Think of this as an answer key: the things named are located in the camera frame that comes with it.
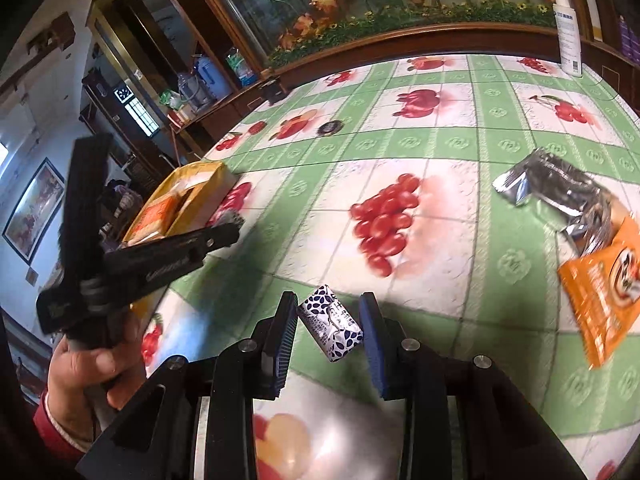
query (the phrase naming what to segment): black tool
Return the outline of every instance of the black tool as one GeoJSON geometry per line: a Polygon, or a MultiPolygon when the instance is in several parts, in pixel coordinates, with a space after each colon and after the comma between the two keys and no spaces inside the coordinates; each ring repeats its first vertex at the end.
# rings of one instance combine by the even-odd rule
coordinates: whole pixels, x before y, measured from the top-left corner
{"type": "MultiPolygon", "coordinates": [[[[42,332],[62,331],[71,350],[117,345],[133,301],[201,267],[207,253],[239,237],[238,225],[229,223],[104,253],[98,198],[107,178],[111,142],[108,134],[76,140],[60,233],[64,277],[43,290],[36,302],[42,332]]],[[[85,391],[103,430],[116,415],[106,399],[109,386],[85,391]]]]}
{"type": "Polygon", "coordinates": [[[584,480],[555,433],[487,356],[440,357],[382,316],[372,292],[360,297],[371,378],[385,400],[405,399],[398,478],[452,478],[447,396],[455,396],[463,436],[463,478],[584,480]]]}
{"type": "Polygon", "coordinates": [[[196,430],[209,397],[204,478],[257,480],[253,400],[284,387],[298,298],[284,292],[273,317],[218,357],[169,357],[76,466],[88,480],[194,478],[196,430]]]}

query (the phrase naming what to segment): hand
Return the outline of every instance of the hand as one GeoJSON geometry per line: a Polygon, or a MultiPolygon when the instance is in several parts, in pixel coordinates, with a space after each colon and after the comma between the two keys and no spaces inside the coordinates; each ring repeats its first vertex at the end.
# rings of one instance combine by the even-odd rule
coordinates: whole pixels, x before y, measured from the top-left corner
{"type": "Polygon", "coordinates": [[[146,380],[138,336],[140,324],[127,317],[124,341],[112,349],[70,351],[66,336],[53,352],[49,365],[48,406],[51,416],[73,438],[92,442],[94,422],[84,389],[120,375],[107,400],[116,409],[129,401],[146,380]]]}

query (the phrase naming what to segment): window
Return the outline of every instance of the window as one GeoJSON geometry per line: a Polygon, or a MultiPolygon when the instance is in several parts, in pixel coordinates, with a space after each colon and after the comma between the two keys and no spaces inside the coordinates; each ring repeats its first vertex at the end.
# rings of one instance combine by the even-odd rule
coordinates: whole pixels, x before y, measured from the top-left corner
{"type": "Polygon", "coordinates": [[[4,162],[8,154],[9,150],[4,147],[4,144],[0,143],[0,165],[4,162]]]}
{"type": "Polygon", "coordinates": [[[120,83],[113,91],[129,115],[138,123],[142,131],[147,137],[151,137],[159,128],[158,124],[153,120],[149,112],[145,110],[142,103],[133,94],[125,82],[120,83]]]}

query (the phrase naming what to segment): white spray bottle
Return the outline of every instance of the white spray bottle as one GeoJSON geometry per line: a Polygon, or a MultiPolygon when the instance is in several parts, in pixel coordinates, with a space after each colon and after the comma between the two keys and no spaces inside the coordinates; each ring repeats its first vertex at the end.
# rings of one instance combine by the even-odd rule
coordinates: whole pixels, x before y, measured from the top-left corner
{"type": "Polygon", "coordinates": [[[560,59],[562,70],[569,75],[582,76],[582,59],[580,58],[580,31],[575,10],[569,0],[556,0],[554,13],[558,24],[558,40],[560,42],[560,59]]]}

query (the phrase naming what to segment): metal screw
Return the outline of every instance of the metal screw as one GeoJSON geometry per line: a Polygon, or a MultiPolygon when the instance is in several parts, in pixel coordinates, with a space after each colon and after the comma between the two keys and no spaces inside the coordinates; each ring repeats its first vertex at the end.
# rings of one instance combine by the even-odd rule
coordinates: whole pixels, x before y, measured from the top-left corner
{"type": "Polygon", "coordinates": [[[185,364],[187,364],[187,359],[185,359],[181,355],[174,355],[172,357],[169,357],[168,363],[169,370],[179,370],[185,364]]]}
{"type": "Polygon", "coordinates": [[[490,368],[492,365],[491,359],[489,359],[486,355],[477,355],[474,357],[474,364],[478,368],[490,368]]]}
{"type": "Polygon", "coordinates": [[[408,352],[415,352],[418,348],[420,348],[420,341],[411,339],[410,337],[408,337],[407,339],[402,339],[402,342],[400,344],[402,345],[402,348],[404,348],[408,352]]]}
{"type": "Polygon", "coordinates": [[[253,352],[258,348],[258,343],[253,339],[242,339],[242,341],[238,343],[238,348],[241,352],[253,352]]]}

